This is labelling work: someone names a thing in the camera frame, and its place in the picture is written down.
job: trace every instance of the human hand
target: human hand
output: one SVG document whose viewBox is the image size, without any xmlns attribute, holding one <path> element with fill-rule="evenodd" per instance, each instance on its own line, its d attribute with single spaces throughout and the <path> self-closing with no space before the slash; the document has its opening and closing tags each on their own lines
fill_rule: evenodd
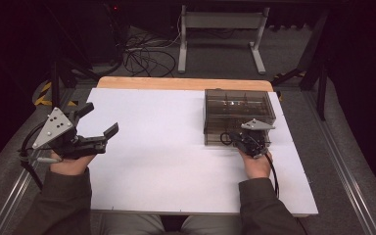
<svg viewBox="0 0 376 235">
<path fill-rule="evenodd" d="M 50 170 L 54 173 L 59 173 L 63 175 L 79 175 L 84 173 L 87 166 L 95 157 L 96 155 L 91 155 L 81 157 L 77 160 L 63 159 L 61 162 L 57 164 L 51 164 Z M 60 156 L 58 156 L 54 151 L 51 151 L 51 158 L 56 160 L 61 159 Z"/>
<path fill-rule="evenodd" d="M 247 176 L 250 179 L 268 178 L 270 176 L 270 163 L 268 162 L 266 157 L 254 159 L 241 150 L 239 150 L 239 153 L 243 158 L 244 168 Z M 270 152 L 267 152 L 267 155 L 273 161 Z"/>
</svg>

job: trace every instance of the transparent plastic box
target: transparent plastic box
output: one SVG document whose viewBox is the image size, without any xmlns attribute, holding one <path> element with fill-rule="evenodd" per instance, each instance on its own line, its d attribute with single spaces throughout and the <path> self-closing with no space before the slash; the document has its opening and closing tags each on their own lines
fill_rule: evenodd
<svg viewBox="0 0 376 235">
<path fill-rule="evenodd" d="M 206 90 L 204 104 L 204 135 L 206 145 L 223 145 L 230 131 L 242 132 L 241 124 L 252 119 L 272 125 L 276 116 L 266 91 Z M 266 142 L 267 131 L 262 134 Z"/>
</svg>

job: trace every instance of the sleeve cuff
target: sleeve cuff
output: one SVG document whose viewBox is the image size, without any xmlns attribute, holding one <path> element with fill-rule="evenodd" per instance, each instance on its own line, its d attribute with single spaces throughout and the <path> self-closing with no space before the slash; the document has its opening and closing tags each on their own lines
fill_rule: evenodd
<svg viewBox="0 0 376 235">
<path fill-rule="evenodd" d="M 261 199 L 276 199 L 273 185 L 269 178 L 249 179 L 239 183 L 240 203 L 247 204 Z"/>
<path fill-rule="evenodd" d="M 42 196 L 54 199 L 71 199 L 91 194 L 90 170 L 80 175 L 62 175 L 48 170 Z"/>
</svg>

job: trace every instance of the person's leg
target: person's leg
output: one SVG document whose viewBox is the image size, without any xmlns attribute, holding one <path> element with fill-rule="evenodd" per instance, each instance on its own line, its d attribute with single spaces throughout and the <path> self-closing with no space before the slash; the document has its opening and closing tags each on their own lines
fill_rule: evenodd
<svg viewBox="0 0 376 235">
<path fill-rule="evenodd" d="M 105 213 L 101 234 L 157 235 L 165 232 L 161 218 L 156 214 Z"/>
<path fill-rule="evenodd" d="M 189 235 L 239 235 L 238 215 L 191 215 L 182 224 L 181 232 Z"/>
</svg>

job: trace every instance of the dark jacket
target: dark jacket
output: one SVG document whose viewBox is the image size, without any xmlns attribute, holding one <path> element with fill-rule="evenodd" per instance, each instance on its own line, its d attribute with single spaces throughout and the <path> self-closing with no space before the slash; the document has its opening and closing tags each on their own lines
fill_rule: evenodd
<svg viewBox="0 0 376 235">
<path fill-rule="evenodd" d="M 304 234 L 275 194 L 267 178 L 239 184 L 242 234 Z M 91 185 L 87 169 L 78 176 L 47 172 L 38 194 L 14 234 L 75 235 L 90 231 Z"/>
</svg>

